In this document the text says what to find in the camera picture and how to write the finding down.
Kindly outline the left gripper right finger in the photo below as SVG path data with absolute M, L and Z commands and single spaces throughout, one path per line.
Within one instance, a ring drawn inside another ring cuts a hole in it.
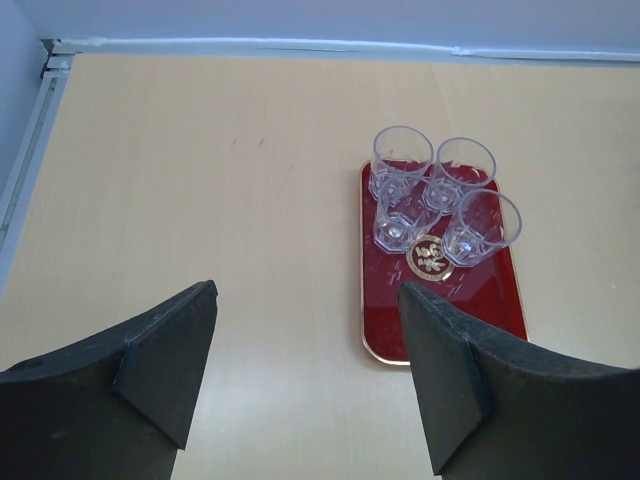
M 415 282 L 398 307 L 436 476 L 638 477 L 637 370 L 539 347 Z

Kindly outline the clear glass corner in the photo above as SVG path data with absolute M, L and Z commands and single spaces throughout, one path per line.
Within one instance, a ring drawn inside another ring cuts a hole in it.
M 522 215 L 510 198 L 491 189 L 472 190 L 454 210 L 442 251 L 455 266 L 474 267 L 514 243 L 522 229 Z

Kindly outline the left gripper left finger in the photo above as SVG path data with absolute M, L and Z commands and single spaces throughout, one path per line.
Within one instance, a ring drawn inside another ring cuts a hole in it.
M 218 291 L 152 309 L 1 374 L 4 479 L 168 479 L 185 449 Z

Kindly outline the clear glass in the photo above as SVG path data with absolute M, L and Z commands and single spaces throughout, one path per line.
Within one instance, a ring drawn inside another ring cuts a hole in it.
M 373 223 L 375 244 L 389 254 L 403 254 L 442 218 L 440 188 L 430 178 L 396 175 L 378 191 Z
M 493 181 L 496 171 L 493 153 L 481 142 L 467 137 L 447 139 L 436 151 L 429 170 L 431 186 L 426 188 L 424 199 L 449 216 L 466 193 Z
M 373 140 L 369 191 L 379 198 L 382 185 L 404 175 L 423 176 L 431 166 L 435 151 L 421 131 L 406 125 L 392 125 L 379 131 Z

